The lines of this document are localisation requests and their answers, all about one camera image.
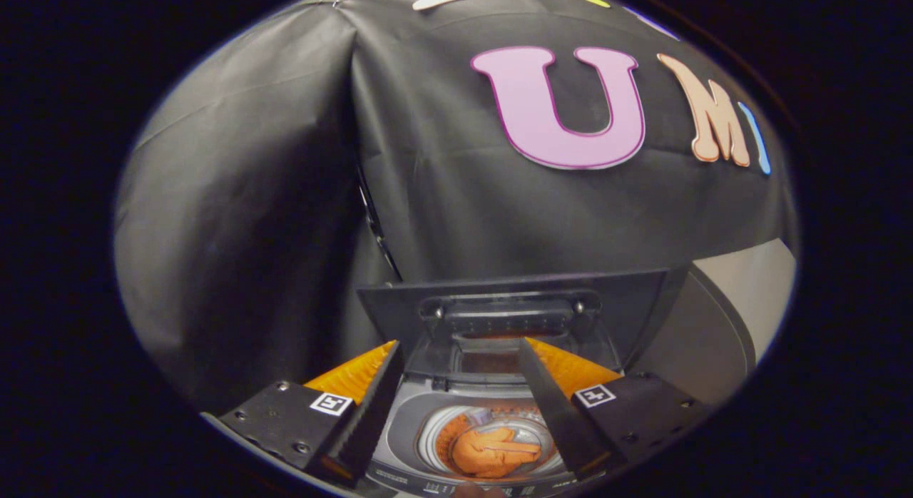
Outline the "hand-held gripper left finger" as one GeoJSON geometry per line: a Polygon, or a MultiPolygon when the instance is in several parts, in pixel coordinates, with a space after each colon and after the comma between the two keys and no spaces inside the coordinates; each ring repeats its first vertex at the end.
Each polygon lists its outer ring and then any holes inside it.
{"type": "Polygon", "coordinates": [[[245,449],[319,488],[353,488],[384,432],[404,372],[397,340],[307,383],[280,380],[218,417],[245,449]]]}

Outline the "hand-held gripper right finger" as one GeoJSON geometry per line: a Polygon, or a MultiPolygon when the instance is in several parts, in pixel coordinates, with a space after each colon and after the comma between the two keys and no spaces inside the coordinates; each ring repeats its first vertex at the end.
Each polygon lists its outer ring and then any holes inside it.
{"type": "Polygon", "coordinates": [[[644,463],[710,408],[652,372],[621,375],[531,337],[519,368],[566,468],[580,482],[644,463]]]}

